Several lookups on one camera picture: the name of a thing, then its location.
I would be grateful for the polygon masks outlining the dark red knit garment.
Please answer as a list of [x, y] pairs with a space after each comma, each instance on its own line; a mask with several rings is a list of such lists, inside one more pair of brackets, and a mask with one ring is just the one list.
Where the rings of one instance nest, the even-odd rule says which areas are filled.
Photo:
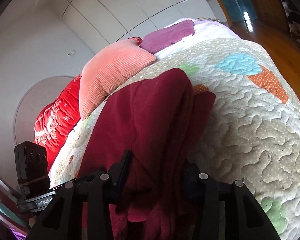
[[195, 92], [178, 68], [111, 95], [95, 124], [79, 175], [109, 170], [133, 153], [118, 204], [110, 206], [115, 239], [171, 239], [182, 211], [179, 172], [202, 135], [215, 94]]

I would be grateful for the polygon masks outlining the patchwork quilted bedspread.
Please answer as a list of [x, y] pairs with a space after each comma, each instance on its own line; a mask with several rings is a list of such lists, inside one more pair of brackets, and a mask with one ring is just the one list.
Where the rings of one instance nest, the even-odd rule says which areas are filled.
[[128, 80], [179, 67], [216, 95], [190, 156], [224, 183], [242, 179], [281, 239], [300, 239], [300, 101], [267, 52], [238, 38], [198, 38]]

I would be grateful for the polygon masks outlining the red embroidered duvet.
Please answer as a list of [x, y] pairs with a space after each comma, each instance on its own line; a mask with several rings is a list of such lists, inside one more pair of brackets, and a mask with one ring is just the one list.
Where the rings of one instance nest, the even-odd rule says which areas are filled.
[[65, 141], [80, 120], [79, 85], [81, 74], [70, 81], [56, 100], [45, 106], [34, 124], [34, 142], [45, 147], [48, 170], [53, 165]]

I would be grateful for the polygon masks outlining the purple fuzzy towel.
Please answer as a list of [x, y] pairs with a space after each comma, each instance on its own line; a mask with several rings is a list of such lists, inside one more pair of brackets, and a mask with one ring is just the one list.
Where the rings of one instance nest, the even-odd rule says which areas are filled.
[[149, 53], [157, 52], [181, 41], [184, 37], [194, 35], [194, 22], [185, 20], [167, 28], [162, 28], [147, 34], [140, 47]]

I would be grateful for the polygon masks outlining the white cluttered shelf unit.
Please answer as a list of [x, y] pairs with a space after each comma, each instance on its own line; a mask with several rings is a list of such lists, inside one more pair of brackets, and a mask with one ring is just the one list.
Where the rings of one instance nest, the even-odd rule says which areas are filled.
[[292, 0], [280, 0], [285, 10], [292, 40], [300, 46], [300, 10]]

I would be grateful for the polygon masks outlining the brown wooden door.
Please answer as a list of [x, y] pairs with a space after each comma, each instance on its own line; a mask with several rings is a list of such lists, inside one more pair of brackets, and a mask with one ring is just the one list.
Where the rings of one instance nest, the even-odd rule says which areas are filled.
[[251, 0], [258, 19], [264, 24], [289, 34], [287, 16], [281, 0]]

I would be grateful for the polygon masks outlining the white glossy wardrobe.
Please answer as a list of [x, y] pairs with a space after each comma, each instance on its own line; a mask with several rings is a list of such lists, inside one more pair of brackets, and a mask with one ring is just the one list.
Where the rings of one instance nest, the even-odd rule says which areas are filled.
[[231, 25], [218, 0], [36, 0], [93, 53], [124, 38], [144, 37], [181, 18], [216, 18]]

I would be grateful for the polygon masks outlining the white wall socket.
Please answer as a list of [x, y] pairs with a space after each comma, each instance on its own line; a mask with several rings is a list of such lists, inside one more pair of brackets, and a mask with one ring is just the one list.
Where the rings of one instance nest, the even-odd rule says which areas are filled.
[[76, 51], [75, 50], [72, 50], [68, 53], [68, 57], [72, 57], [76, 54]]

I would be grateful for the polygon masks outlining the pink corduroy pillow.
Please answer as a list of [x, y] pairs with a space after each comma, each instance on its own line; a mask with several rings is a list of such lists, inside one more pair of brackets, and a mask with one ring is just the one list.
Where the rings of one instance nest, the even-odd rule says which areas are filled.
[[78, 103], [81, 119], [86, 119], [106, 96], [156, 59], [133, 38], [102, 49], [81, 73]]

